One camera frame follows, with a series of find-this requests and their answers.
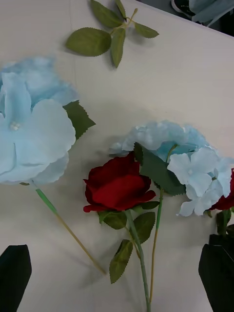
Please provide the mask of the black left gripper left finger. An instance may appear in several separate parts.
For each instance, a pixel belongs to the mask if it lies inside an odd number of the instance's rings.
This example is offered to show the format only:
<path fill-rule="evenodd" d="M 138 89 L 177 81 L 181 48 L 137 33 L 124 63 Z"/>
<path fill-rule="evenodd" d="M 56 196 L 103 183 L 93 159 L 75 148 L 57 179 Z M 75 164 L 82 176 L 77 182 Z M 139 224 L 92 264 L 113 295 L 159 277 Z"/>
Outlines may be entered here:
<path fill-rule="evenodd" d="M 0 312 L 17 311 L 31 273 L 28 246 L 8 246 L 0 256 Z"/>

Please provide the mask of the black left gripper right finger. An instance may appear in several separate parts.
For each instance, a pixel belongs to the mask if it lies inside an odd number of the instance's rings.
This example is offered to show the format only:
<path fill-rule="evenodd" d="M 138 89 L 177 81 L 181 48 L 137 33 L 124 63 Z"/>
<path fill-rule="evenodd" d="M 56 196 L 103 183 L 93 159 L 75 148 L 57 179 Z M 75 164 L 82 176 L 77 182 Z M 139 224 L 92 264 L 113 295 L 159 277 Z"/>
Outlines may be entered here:
<path fill-rule="evenodd" d="M 234 312 L 234 239 L 212 234 L 202 249 L 198 273 L 214 312 Z"/>

